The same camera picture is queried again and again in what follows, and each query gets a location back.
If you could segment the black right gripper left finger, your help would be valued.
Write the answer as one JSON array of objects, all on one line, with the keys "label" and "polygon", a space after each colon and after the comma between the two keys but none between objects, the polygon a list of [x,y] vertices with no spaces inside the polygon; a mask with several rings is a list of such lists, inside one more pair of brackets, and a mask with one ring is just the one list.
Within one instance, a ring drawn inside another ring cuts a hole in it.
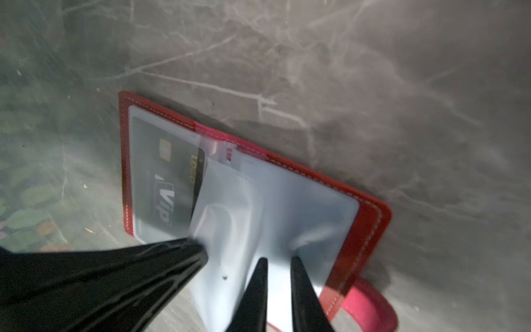
[{"label": "black right gripper left finger", "polygon": [[268,304],[268,260],[260,258],[227,332],[265,332]]}]

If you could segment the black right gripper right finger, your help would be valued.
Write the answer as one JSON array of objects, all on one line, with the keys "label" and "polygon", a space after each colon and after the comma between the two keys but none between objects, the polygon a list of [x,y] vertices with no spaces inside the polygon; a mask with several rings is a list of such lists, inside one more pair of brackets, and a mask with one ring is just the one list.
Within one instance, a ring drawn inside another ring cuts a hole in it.
[{"label": "black right gripper right finger", "polygon": [[293,331],[334,332],[299,257],[290,263]]}]

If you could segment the black VIP card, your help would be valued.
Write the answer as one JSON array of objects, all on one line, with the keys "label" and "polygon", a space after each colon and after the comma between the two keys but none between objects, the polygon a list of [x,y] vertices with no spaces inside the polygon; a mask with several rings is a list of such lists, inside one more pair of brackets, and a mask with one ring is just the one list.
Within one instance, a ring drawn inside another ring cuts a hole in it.
[{"label": "black VIP card", "polygon": [[198,134],[167,121],[131,120],[134,227],[143,242],[187,235],[205,152]]}]

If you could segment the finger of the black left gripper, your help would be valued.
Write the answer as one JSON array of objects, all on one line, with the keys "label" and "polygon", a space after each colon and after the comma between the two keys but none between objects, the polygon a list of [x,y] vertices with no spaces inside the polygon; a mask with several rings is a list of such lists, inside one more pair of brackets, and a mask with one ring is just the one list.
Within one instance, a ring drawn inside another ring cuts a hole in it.
[{"label": "finger of the black left gripper", "polygon": [[144,331],[207,264],[191,239],[115,250],[1,252],[1,330]]}]

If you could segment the red leather card holder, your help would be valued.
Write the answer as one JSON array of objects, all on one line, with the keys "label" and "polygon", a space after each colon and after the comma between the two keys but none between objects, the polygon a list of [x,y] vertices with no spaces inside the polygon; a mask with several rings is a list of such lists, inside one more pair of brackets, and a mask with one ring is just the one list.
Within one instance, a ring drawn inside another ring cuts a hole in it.
[{"label": "red leather card holder", "polygon": [[167,121],[201,138],[202,181],[185,237],[205,246],[191,293],[209,331],[229,326],[260,258],[268,260],[267,323],[292,331],[290,263],[299,257],[329,320],[348,313],[362,331],[395,331],[393,307],[360,273],[392,217],[380,199],[293,160],[204,126],[128,91],[118,97],[124,229],[134,227],[131,120]]}]

